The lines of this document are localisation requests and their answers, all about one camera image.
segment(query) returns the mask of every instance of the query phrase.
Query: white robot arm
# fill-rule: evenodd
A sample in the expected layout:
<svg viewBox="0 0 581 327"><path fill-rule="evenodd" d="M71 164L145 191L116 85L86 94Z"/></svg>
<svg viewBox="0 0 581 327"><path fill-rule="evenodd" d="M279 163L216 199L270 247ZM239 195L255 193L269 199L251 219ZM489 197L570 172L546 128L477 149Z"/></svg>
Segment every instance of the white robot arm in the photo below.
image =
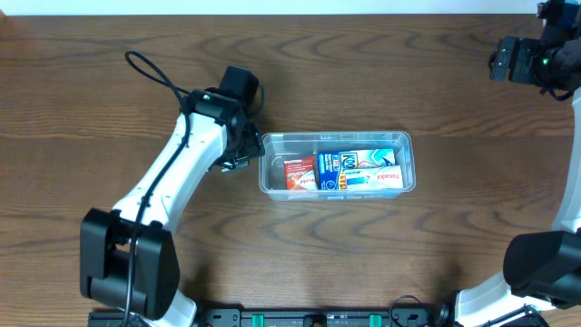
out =
<svg viewBox="0 0 581 327"><path fill-rule="evenodd" d="M558 101L573 95L575 132L563 201L553 232L517 236L507 249L503 271L458 293L454 321L465 327L501 326L532 310L566 309L581 302L581 41L579 5L539 4L546 19L540 40L503 38L491 58L491 78L535 84ZM553 89L569 91L556 96Z"/></svg>
<svg viewBox="0 0 581 327"><path fill-rule="evenodd" d="M182 113L172 133L142 180L111 212L92 209L81 225L81 293L125 309L122 325L132 318L156 327L190 327L195 303L177 290L180 270L172 236L185 205L213 165L223 171L248 165L264 155L261 134L250 123L249 108L259 82L249 71L228 67L220 87L177 89L142 55L172 88ZM187 93L181 98L178 91ZM131 242L126 253L117 244Z"/></svg>

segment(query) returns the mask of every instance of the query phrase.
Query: clear plastic bin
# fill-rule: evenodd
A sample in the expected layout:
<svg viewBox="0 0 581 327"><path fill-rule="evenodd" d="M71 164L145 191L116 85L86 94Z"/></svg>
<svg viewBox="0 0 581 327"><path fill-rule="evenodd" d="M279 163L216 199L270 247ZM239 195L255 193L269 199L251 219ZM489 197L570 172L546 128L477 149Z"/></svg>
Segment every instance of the clear plastic bin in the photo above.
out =
<svg viewBox="0 0 581 327"><path fill-rule="evenodd" d="M405 132L271 133L262 137L266 153L259 158L259 185L275 201L393 199L416 187L411 138ZM391 148L401 166L403 188L383 190L287 190L284 161L325 151Z"/></svg>

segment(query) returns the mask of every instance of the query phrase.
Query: black cable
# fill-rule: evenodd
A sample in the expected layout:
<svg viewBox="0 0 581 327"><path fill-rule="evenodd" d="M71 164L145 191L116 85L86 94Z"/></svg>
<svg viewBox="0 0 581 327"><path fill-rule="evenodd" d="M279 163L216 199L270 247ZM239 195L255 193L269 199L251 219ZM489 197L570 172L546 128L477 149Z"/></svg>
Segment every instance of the black cable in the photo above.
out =
<svg viewBox="0 0 581 327"><path fill-rule="evenodd" d="M389 307L389 318L391 319L391 321L393 323L398 325L398 327L407 327L407 326L402 326L401 323L399 323L397 319L393 319L393 315L392 315L391 311L393 310L393 307L396 306L396 304L398 304L399 301L401 301L403 299L414 299L419 303L419 305L423 305L422 302L420 300L418 300L418 298L413 296L413 295L403 295L403 296L400 296L396 301L394 301L393 304L391 304L391 306Z"/></svg>
<svg viewBox="0 0 581 327"><path fill-rule="evenodd" d="M156 78L155 76L151 76L150 74L146 73L146 72L145 72L143 69L139 68L139 67L138 67L136 64L134 64L134 63L133 63L133 61L132 61L131 59L129 59L129 57L128 57L128 55L127 55L128 53L131 53L131 55L138 56L138 57L139 57L140 59L142 59L142 60L143 60L145 57L143 57L143 55L142 55L142 54L139 54L139 55L137 55L138 53L137 53L137 52L135 52L135 51L128 51L128 52L126 52L126 53L125 53L125 60L127 60L127 63L128 63L128 64L129 64L129 65L130 65L130 66L131 66L131 67L132 67L134 70L136 70L136 71L137 71L139 74L142 74L143 76L145 76L145 77L147 77L147 78L151 79L152 81L154 81L154 82L156 82L156 83L159 83L159 84L161 84L161 85L165 85L165 86L167 86L167 87L169 87L169 88L172 88L170 85L173 85L173 84L171 84L171 82L170 82L170 83L168 83L168 81L169 81L169 80L165 80L165 79L164 79L164 81L165 81L165 82L164 82L164 81L160 80L159 78ZM180 87L177 87L177 86L175 86L175 85L173 85L173 88L175 88L176 90L178 90L179 92L182 92L182 93L184 93L184 94L190 94L190 92L188 92L188 91L186 91L186 90L184 90L184 89L182 89L182 88L180 88Z"/></svg>
<svg viewBox="0 0 581 327"><path fill-rule="evenodd" d="M163 81L156 79L155 77L147 74L146 72L144 72L143 70L138 68L131 60L130 55L134 55L134 56L138 57L144 63L146 63L148 66L150 66L154 70L154 72L157 73L163 79ZM135 51L127 51L125 53L125 60L127 61L127 63L129 63L129 65L131 67L133 67L133 69L135 69L139 73L142 73L143 75L148 76L150 79L153 79L154 81L156 81L160 84L166 85L167 87L172 89L173 94L175 94L178 101L180 102L180 107L182 108L182 113L183 113L184 118L185 118L185 135L182 137L182 141L178 145L178 148L175 150L175 152L172 154L172 157L163 166L162 170L157 174L157 176L153 180L152 184L149 186L149 188L145 192L145 195L142 197L141 203L139 205L139 210L137 211L137 216L135 217L135 225L133 226L133 229L132 229L131 245L129 247L129 270L127 273L127 298L125 300L125 313L123 315L123 321L121 323L121 325L123 327L128 326L130 316L131 316L131 302L132 302L132 298L133 298L133 284L135 283L135 280L134 280L135 279L135 247L137 244L137 236L139 235L139 232L141 229L143 213L145 212L145 209L150 206L149 199L153 195L153 190L155 189L157 184L162 180L165 173L170 169L170 166L172 166L173 162L178 157L178 155L180 154L182 149L187 145L189 137L190 137L190 130L191 130L191 127L190 127L190 109L188 108L188 106L185 103L185 100L183 99L183 97L179 93L179 91L181 89L179 89L175 85L173 85L172 81L170 81L170 79L162 72L162 70L160 70L154 63L152 63L147 58L145 58L142 54L135 52Z"/></svg>

